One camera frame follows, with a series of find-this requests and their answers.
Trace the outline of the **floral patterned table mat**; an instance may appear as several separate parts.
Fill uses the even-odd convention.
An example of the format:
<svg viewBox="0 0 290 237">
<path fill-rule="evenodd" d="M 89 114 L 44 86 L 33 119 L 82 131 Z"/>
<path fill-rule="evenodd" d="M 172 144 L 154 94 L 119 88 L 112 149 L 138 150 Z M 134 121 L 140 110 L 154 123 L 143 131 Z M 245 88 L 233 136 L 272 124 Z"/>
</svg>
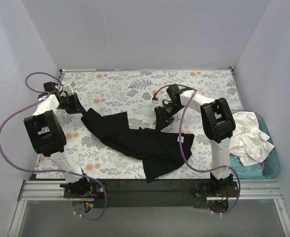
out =
<svg viewBox="0 0 290 237">
<path fill-rule="evenodd" d="M 182 84 L 195 88 L 209 98 L 225 98 L 231 109 L 242 108 L 237 86 L 230 70 L 217 71 L 73 71 L 63 72 L 62 80 L 71 84 L 84 108 L 92 108 L 102 116 L 126 112 L 132 129 L 154 128 L 155 113 L 152 97 L 168 98 L 167 84 Z M 144 179 L 143 163 L 125 156 L 107 146 L 87 130 L 81 115 L 57 112 L 57 118 L 66 135 L 66 155 L 82 170 L 97 179 Z M 178 132 L 182 112 L 165 131 Z M 198 170 L 212 166 L 209 140 L 204 134 L 199 113 L 192 109 L 185 112 L 181 131 L 195 136 L 189 164 Z M 209 173 L 191 170 L 187 165 L 165 175 L 167 179 L 203 179 Z"/>
</svg>

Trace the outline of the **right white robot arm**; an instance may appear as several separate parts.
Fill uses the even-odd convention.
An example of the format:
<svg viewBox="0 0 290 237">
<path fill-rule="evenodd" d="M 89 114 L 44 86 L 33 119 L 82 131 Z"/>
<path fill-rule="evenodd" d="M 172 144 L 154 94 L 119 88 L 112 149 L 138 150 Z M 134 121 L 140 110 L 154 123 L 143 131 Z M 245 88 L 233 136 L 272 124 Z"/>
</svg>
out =
<svg viewBox="0 0 290 237">
<path fill-rule="evenodd" d="M 170 84 L 161 87 L 159 90 L 167 88 L 170 100 L 163 102 L 161 106 L 154 109 L 156 115 L 156 130 L 162 130 L 170 125 L 174 118 L 173 115 L 183 110 L 180 126 L 178 143 L 182 159 L 185 164 L 196 172 L 210 173 L 205 191 L 210 191 L 215 196 L 224 195 L 228 188 L 233 185 L 233 168 L 230 167 L 229 145 L 236 124 L 231 113 L 228 102 L 224 98 L 212 99 L 197 93 L 196 89 L 179 84 Z M 191 108 L 201 114 L 203 130 L 211 143 L 212 163 L 215 167 L 208 170 L 198 170 L 193 168 L 184 155 L 181 142 L 181 129 L 185 112 Z"/>
</svg>

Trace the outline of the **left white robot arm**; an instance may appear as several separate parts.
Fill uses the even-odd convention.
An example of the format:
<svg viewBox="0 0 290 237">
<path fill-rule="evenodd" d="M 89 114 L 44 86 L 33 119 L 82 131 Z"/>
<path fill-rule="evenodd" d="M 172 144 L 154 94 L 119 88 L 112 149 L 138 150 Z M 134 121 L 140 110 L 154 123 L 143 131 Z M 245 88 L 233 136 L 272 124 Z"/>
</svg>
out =
<svg viewBox="0 0 290 237">
<path fill-rule="evenodd" d="M 47 82 L 44 92 L 38 96 L 40 102 L 32 116 L 24 119 L 24 125 L 33 149 L 37 154 L 49 158 L 59 170 L 64 170 L 66 184 L 62 188 L 74 195 L 88 197 L 92 193 L 92 185 L 83 175 L 82 168 L 66 155 L 67 139 L 56 117 L 57 110 L 65 110 L 68 114 L 82 114 L 86 110 L 81 105 L 71 84 L 57 89 L 57 84 Z"/>
</svg>

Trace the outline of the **white t shirt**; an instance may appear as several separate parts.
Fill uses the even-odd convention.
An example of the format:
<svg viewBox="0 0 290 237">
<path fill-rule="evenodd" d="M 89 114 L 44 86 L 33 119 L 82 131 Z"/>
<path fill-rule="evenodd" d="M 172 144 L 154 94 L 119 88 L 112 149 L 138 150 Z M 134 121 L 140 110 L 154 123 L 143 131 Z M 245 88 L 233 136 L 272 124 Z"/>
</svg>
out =
<svg viewBox="0 0 290 237">
<path fill-rule="evenodd" d="M 239 158 L 244 167 L 263 162 L 274 149 L 270 136 L 259 129 L 254 112 L 233 114 L 236 129 L 230 141 L 230 153 Z"/>
</svg>

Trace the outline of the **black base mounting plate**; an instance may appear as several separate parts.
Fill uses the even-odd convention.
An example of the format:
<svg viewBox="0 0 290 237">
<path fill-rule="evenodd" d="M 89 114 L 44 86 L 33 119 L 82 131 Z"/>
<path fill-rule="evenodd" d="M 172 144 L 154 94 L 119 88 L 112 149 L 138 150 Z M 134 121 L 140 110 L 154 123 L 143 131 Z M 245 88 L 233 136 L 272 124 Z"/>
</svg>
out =
<svg viewBox="0 0 290 237">
<path fill-rule="evenodd" d="M 61 184 L 64 198 L 83 203 L 84 211 L 106 207 L 193 207 L 215 206 L 225 212 L 229 198 L 237 197 L 239 187 L 233 181 L 217 185 L 210 179 L 197 180 L 103 180 L 99 185 L 91 181 L 86 194 L 72 192 L 68 184 Z"/>
</svg>

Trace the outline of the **aluminium frame rail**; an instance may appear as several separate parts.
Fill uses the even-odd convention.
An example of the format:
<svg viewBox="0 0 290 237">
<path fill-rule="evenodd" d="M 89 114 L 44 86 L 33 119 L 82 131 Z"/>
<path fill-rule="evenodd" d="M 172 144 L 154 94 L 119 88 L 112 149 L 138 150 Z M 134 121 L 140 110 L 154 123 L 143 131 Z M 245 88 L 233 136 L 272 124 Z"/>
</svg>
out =
<svg viewBox="0 0 290 237">
<path fill-rule="evenodd" d="M 237 181 L 239 191 L 237 197 L 229 198 L 230 201 L 241 200 L 266 200 L 271 199 L 277 208 L 279 219 L 286 236 L 290 237 L 290 219 L 284 204 L 284 197 L 276 179 Z M 31 180 L 24 181 L 18 196 L 18 205 L 10 227 L 9 236 L 16 237 L 22 223 L 23 211 L 31 200 L 73 201 L 64 198 L 64 189 L 60 187 L 63 180 Z"/>
</svg>

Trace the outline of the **teal plastic bin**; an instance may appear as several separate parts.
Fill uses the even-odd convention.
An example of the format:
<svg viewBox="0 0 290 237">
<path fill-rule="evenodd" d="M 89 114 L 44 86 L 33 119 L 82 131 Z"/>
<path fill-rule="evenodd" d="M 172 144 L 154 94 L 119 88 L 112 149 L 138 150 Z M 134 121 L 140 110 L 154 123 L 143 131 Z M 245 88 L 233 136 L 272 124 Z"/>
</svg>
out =
<svg viewBox="0 0 290 237">
<path fill-rule="evenodd" d="M 235 114 L 237 112 L 252 112 L 252 111 L 232 110 L 232 114 Z M 266 126 L 264 119 L 257 113 L 255 113 L 255 115 L 259 122 L 259 129 L 270 136 L 269 130 Z M 263 162 L 247 167 L 244 167 L 241 164 L 238 157 L 230 153 L 230 166 L 236 170 L 237 174 L 241 179 L 254 179 L 254 180 L 273 179 L 280 172 L 280 162 L 275 147 Z"/>
</svg>

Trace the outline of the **black t shirt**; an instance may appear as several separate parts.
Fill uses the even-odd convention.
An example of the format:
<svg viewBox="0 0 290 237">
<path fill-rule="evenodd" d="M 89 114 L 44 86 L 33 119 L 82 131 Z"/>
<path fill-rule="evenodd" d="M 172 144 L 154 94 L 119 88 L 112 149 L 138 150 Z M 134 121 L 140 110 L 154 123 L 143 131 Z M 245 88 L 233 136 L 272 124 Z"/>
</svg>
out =
<svg viewBox="0 0 290 237">
<path fill-rule="evenodd" d="M 81 121 L 103 144 L 142 160 L 148 183 L 184 164 L 177 133 L 151 128 L 131 129 L 126 112 L 102 116 L 90 108 L 82 114 Z"/>
</svg>

